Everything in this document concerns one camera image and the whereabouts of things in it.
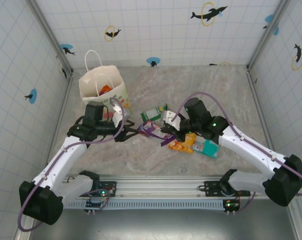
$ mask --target teal package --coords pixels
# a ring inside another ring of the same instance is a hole
[[[211,140],[205,140],[203,153],[207,156],[217,159],[217,152],[219,151],[219,146]]]
[[[198,153],[217,159],[219,146],[211,140],[204,139],[201,136],[196,136],[192,149]]]

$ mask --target yellow package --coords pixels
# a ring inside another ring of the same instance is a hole
[[[185,142],[179,142],[177,140],[171,141],[167,147],[169,149],[180,151],[180,152],[187,152],[192,154],[193,149],[192,145],[195,142],[196,134],[195,133],[188,133],[185,136]]]

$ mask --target snack package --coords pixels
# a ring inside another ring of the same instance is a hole
[[[161,146],[164,146],[175,139],[175,137],[168,133],[161,132],[161,128],[153,121],[147,121],[139,126],[140,134],[161,141]]]
[[[112,90],[112,88],[110,88],[108,85],[105,85],[102,89],[101,89],[101,91],[99,92],[99,94],[100,95],[103,95],[103,94],[105,94],[105,93],[108,93],[109,91],[111,91]]]
[[[189,154],[193,153],[192,145],[195,141],[196,134],[195,133],[188,133],[185,136],[185,142],[179,142],[177,140],[174,140],[168,144],[168,148],[180,151],[180,152],[187,152]]]
[[[164,106],[156,107],[156,108],[151,109],[149,111],[144,111],[143,113],[141,113],[143,122],[144,123],[147,122],[147,121],[155,121],[156,122],[156,120],[160,120],[162,112],[164,112],[166,110],[167,110],[167,104],[165,104]]]
[[[211,140],[204,139],[201,136],[196,136],[192,149],[198,153],[217,159],[219,146]]]

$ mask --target white paper bag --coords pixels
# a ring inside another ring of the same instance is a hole
[[[98,66],[90,71],[88,70],[86,64],[86,56],[89,52],[96,53],[101,63],[101,66]],[[86,53],[84,61],[87,73],[79,80],[80,94],[84,103],[104,103],[104,105],[106,105],[109,109],[109,116],[111,118],[114,114],[114,111],[109,99],[110,97],[114,97],[119,99],[124,108],[128,108],[131,111],[130,100],[127,95],[125,84],[117,67],[114,65],[103,66],[99,54],[94,50],[89,50]],[[112,90],[99,95],[99,92],[105,85],[108,85],[110,88],[112,88]],[[107,118],[106,109],[104,109],[103,118]]]

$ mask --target purple package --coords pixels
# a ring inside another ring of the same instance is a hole
[[[175,137],[168,133],[161,132],[161,128],[152,121],[147,121],[139,126],[140,134],[150,138],[162,140],[161,146],[164,146],[175,139]]]

